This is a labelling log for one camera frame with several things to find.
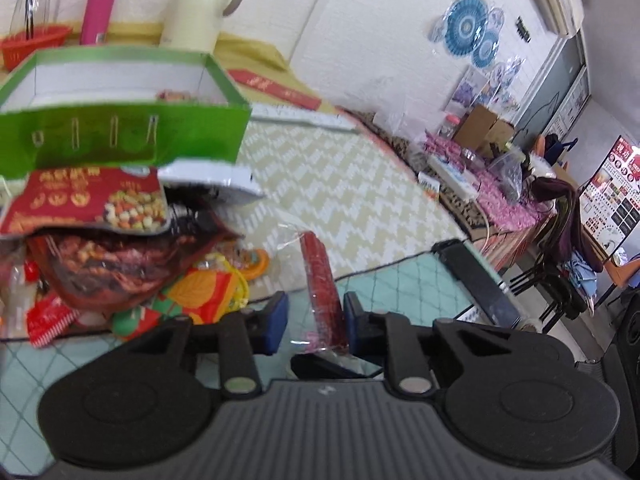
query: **light blue mat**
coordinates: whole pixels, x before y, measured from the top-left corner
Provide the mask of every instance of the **light blue mat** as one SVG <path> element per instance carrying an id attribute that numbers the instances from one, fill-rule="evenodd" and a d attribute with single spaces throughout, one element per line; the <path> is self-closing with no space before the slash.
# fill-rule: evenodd
<path id="1" fill-rule="evenodd" d="M 424 253 L 378 270 L 337 281 L 340 298 L 351 290 L 365 310 L 399 312 L 413 324 L 430 326 L 439 317 L 455 317 L 472 301 L 436 256 Z M 306 290 L 290 293 L 289 326 L 278 354 L 256 356 L 263 383 L 287 376 L 295 352 L 291 335 L 315 328 Z M 52 461 L 36 420 L 44 390 L 58 378 L 118 345 L 111 335 L 59 340 L 36 350 L 27 342 L 0 346 L 0 462 L 13 474 L 37 474 Z M 197 377 L 218 386 L 218 367 L 203 358 Z"/>

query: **pink patterned fabric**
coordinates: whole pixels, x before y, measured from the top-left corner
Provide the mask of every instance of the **pink patterned fabric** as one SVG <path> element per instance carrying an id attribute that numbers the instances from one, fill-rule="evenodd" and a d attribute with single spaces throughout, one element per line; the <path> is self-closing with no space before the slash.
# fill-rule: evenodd
<path id="1" fill-rule="evenodd" d="M 461 148 L 452 140 L 427 134 L 424 142 L 427 153 L 435 153 L 446 157 L 450 163 L 462 169 L 460 163 Z M 524 199 L 521 203 L 510 205 L 495 177 L 488 171 L 475 173 L 480 181 L 478 203 L 484 210 L 489 222 L 501 231 L 519 232 L 536 225 L 546 218 L 548 211 L 545 205 Z"/>

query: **green box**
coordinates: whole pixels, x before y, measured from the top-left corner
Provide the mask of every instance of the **green box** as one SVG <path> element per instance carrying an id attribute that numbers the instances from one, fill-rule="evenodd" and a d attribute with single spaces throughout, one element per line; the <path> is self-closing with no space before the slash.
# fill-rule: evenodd
<path id="1" fill-rule="evenodd" d="M 158 100 L 158 92 L 195 99 Z M 0 88 L 0 175 L 61 166 L 235 162 L 251 108 L 207 54 L 142 46 L 41 50 Z"/>

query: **pink thermos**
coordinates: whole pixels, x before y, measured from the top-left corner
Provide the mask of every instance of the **pink thermos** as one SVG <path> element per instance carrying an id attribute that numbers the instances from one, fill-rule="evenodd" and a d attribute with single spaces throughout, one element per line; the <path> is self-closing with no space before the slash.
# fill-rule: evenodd
<path id="1" fill-rule="evenodd" d="M 104 43 L 115 0 L 87 0 L 80 33 L 81 45 Z"/>

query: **orange basket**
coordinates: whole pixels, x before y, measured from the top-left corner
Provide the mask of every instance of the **orange basket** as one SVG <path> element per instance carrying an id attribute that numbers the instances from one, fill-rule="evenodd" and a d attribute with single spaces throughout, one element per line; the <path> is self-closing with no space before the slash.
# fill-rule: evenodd
<path id="1" fill-rule="evenodd" d="M 27 40 L 26 32 L 7 36 L 0 41 L 4 67 L 13 70 L 30 54 L 41 48 L 62 46 L 73 29 L 66 25 L 39 25 L 33 29 L 33 38 Z"/>

